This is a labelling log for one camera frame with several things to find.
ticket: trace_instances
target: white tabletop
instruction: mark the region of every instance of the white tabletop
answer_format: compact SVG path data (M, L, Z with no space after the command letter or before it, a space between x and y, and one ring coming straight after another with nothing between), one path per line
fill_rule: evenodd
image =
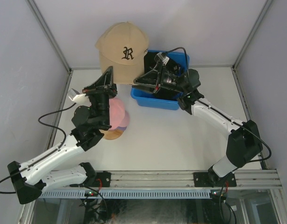
M230 68L198 68L200 93L227 114L246 120ZM101 76L100 70L75 70L70 88L83 87ZM118 95L130 114L130 124L116 140L102 139L95 147L58 168L90 162L96 170L207 170L226 152L227 139L210 124L187 112L141 107L130 96L131 86L117 85ZM67 99L64 108L72 102ZM74 108L62 113L59 127L69 134ZM62 141L57 133L55 143ZM242 169L261 169L259 162Z

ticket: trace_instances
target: tan cap brim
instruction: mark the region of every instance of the tan cap brim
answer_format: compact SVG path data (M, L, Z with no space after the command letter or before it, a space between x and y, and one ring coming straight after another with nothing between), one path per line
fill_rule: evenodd
M102 73L109 66L113 66L115 84L134 84L133 80L144 74L144 55L142 59L138 60L138 64L134 65L117 64L107 59L101 52L99 52L99 57Z

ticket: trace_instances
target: baseball cap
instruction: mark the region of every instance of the baseball cap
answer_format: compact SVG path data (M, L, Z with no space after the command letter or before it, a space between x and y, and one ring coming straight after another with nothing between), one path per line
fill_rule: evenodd
M119 22L109 27L96 42L102 73L113 66L114 83L133 84L144 74L147 54L147 34L131 22Z

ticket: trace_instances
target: blue bin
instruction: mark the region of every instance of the blue bin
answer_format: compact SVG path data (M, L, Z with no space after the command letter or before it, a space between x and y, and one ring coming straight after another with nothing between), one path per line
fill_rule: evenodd
M174 60L176 63L179 63L183 68L187 68L185 56L181 52L171 52L168 53L168 57ZM179 109L178 102L176 100L165 100L157 99L152 94L146 93L141 90L131 88L131 97L137 101L137 104L140 106L160 108L166 110L177 110Z

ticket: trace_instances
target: white wall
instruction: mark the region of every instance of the white wall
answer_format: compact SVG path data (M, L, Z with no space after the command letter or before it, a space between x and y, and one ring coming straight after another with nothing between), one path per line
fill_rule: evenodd
M287 195L287 0L275 1L239 66L262 138L271 146Z
M132 21L150 49L185 47L191 65L233 65L266 0L35 0L72 68L99 67L98 38Z
M26 2L0 1L0 179L8 176L8 163L44 150L50 130L37 118L57 108L65 81L66 70ZM11 181L0 190L13 191ZM19 208L16 195L0 195L0 224L15 223Z

